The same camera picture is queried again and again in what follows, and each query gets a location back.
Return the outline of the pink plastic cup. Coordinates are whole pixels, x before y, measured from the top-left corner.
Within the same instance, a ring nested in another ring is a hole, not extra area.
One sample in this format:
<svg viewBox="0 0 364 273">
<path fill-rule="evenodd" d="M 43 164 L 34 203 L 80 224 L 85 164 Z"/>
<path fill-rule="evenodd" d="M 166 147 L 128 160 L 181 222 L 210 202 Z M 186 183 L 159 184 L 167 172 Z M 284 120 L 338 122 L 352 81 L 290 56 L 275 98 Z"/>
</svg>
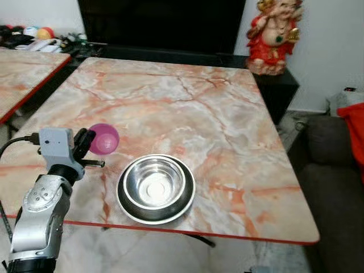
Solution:
<svg viewBox="0 0 364 273">
<path fill-rule="evenodd" d="M 109 155 L 116 151 L 119 146 L 119 133 L 110 124 L 95 124 L 89 131 L 96 133 L 93 142 L 89 146 L 89 151 L 96 155 Z"/>
</svg>

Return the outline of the red cloth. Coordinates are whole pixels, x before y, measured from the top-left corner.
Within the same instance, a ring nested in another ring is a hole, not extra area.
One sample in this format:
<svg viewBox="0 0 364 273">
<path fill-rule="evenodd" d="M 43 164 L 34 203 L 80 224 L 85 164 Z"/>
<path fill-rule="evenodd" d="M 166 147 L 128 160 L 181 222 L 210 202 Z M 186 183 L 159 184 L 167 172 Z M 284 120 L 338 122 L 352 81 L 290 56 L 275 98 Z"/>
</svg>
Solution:
<svg viewBox="0 0 364 273">
<path fill-rule="evenodd" d="M 364 102 L 348 107 L 339 107 L 336 111 L 348 125 L 351 150 L 359 169 L 363 170 L 364 159 Z"/>
</svg>

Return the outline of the stainless steel bowl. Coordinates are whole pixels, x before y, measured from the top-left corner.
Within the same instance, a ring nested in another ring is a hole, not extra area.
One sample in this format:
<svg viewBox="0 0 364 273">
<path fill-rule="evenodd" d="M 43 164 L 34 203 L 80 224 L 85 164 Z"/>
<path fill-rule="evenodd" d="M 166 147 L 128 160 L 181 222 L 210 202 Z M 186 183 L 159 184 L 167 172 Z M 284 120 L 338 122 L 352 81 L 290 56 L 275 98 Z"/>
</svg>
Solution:
<svg viewBox="0 0 364 273">
<path fill-rule="evenodd" d="M 162 210 L 185 200 L 192 174 L 179 159 L 147 154 L 131 161 L 121 174 L 121 197 L 141 210 Z"/>
</svg>

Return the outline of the light grey container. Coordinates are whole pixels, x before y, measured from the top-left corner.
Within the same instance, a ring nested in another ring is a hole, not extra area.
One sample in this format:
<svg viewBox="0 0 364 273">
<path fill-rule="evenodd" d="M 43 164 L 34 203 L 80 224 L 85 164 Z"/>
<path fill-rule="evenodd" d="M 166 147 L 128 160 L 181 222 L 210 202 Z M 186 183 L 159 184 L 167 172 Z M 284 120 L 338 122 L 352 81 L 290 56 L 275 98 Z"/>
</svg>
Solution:
<svg viewBox="0 0 364 273">
<path fill-rule="evenodd" d="M 360 104 L 364 101 L 364 92 L 356 88 L 344 88 L 343 91 L 333 94 L 327 98 L 328 114 L 338 117 L 338 109 Z"/>
</svg>

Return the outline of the dark grey sofa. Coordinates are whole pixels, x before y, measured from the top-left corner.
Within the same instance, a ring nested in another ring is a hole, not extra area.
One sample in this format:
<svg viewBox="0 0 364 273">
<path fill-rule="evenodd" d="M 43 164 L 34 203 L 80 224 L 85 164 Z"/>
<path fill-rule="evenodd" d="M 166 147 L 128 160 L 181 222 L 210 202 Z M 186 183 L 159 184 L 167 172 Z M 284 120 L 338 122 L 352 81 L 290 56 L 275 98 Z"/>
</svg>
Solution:
<svg viewBox="0 0 364 273">
<path fill-rule="evenodd" d="M 320 240 L 304 248 L 314 273 L 364 273 L 361 169 L 343 118 L 309 116 L 288 152 Z"/>
</svg>

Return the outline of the white small box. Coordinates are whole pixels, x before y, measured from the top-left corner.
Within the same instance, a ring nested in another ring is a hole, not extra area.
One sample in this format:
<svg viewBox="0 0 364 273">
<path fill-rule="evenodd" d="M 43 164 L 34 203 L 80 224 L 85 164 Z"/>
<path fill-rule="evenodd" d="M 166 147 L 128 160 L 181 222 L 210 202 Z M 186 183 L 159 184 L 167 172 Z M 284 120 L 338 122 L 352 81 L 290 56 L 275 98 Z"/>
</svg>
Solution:
<svg viewBox="0 0 364 273">
<path fill-rule="evenodd" d="M 32 52 L 59 52 L 61 41 L 59 39 L 36 40 L 29 44 L 28 51 Z"/>
</svg>

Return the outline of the dark rimmed metal plate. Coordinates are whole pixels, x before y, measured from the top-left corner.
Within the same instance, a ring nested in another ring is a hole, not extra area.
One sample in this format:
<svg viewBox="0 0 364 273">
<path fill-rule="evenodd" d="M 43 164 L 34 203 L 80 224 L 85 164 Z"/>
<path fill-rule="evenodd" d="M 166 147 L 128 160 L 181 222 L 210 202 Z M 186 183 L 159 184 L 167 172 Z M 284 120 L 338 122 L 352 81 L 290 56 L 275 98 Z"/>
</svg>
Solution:
<svg viewBox="0 0 364 273">
<path fill-rule="evenodd" d="M 197 189 L 195 177 L 190 179 L 192 189 L 189 190 L 189 193 L 185 195 L 185 200 L 181 200 L 177 205 L 174 205 L 171 208 L 161 210 L 143 210 L 135 207 L 130 202 L 127 202 L 127 200 L 125 200 L 125 198 L 121 197 L 120 195 L 120 177 L 117 182 L 117 200 L 123 213 L 129 218 L 133 219 L 133 221 L 146 225 L 162 225 L 178 219 L 180 216 L 184 215 L 190 207 L 192 207 L 193 198 L 195 197 L 195 190 Z"/>
</svg>

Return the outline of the yellow orange round toy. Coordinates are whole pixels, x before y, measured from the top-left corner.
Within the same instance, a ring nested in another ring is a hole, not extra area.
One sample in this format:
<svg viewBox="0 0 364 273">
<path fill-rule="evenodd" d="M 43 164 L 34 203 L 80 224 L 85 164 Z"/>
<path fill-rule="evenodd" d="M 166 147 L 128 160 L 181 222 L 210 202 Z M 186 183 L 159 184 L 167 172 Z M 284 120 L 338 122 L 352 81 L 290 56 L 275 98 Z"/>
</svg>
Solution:
<svg viewBox="0 0 364 273">
<path fill-rule="evenodd" d="M 42 27 L 38 29 L 36 38 L 39 40 L 53 39 L 55 38 L 55 33 L 50 27 Z"/>
</svg>

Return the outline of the black flat television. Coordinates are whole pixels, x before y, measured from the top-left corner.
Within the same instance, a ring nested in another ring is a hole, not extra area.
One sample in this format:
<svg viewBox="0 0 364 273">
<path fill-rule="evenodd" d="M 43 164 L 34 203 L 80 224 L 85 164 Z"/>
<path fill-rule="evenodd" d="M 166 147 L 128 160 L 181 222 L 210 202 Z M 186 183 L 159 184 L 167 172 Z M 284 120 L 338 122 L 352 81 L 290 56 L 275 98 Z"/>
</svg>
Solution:
<svg viewBox="0 0 364 273">
<path fill-rule="evenodd" d="M 232 53 L 246 0 L 77 0 L 92 42 Z"/>
</svg>

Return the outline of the red gold laughing statue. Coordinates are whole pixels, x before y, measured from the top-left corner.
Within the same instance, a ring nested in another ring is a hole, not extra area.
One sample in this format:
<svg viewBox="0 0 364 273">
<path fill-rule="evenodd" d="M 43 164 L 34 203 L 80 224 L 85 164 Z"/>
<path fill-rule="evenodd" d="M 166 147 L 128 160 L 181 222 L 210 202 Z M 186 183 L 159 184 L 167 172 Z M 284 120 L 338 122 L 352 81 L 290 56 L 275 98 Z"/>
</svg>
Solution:
<svg viewBox="0 0 364 273">
<path fill-rule="evenodd" d="M 247 69 L 255 75 L 282 75 L 286 68 L 286 55 L 300 39 L 303 0 L 258 0 L 260 11 L 251 21 L 246 36 L 250 56 Z"/>
</svg>

